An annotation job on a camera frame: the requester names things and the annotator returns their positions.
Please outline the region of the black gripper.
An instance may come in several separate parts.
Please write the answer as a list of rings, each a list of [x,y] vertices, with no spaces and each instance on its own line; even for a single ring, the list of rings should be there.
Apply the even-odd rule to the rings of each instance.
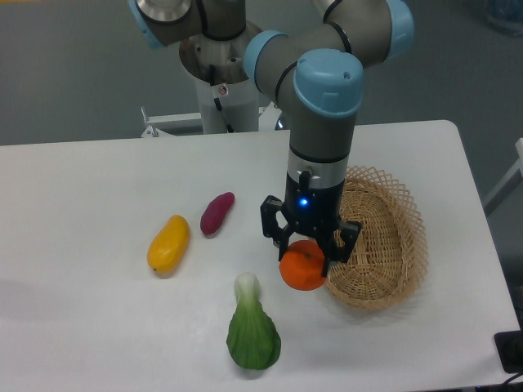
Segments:
[[[339,220],[344,181],[334,187],[301,190],[298,182],[287,175],[284,201],[268,195],[261,204],[261,225],[265,237],[279,249],[281,261],[295,232],[307,237],[324,237],[320,249],[324,254],[321,276],[326,278],[332,263],[347,263],[362,230],[358,221]],[[280,227],[277,214],[286,225]]]

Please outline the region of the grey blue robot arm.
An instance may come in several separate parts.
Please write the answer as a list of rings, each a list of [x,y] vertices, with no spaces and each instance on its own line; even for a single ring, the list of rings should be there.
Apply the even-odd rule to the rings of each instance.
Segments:
[[[203,131],[255,131],[259,95],[288,117],[285,196],[261,205],[262,232],[285,253],[292,234],[313,238],[324,265],[346,262],[361,226],[339,208],[364,68],[413,44],[402,1],[318,1],[322,25],[299,37],[261,30],[243,1],[131,1],[152,47],[179,46],[193,78]]]

